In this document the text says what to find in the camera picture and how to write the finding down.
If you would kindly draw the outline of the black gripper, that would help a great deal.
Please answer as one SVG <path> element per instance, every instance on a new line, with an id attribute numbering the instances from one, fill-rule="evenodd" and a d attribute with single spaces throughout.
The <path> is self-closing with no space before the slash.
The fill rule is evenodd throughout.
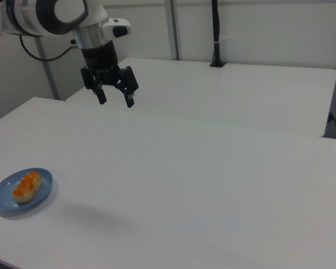
<path id="1" fill-rule="evenodd" d="M 85 88 L 92 90 L 99 103 L 106 102 L 102 85 L 114 86 L 125 98 L 128 108 L 134 105 L 134 92 L 139 88 L 130 66 L 120 68 L 113 41 L 96 48 L 81 49 L 86 66 L 81 68 Z"/>

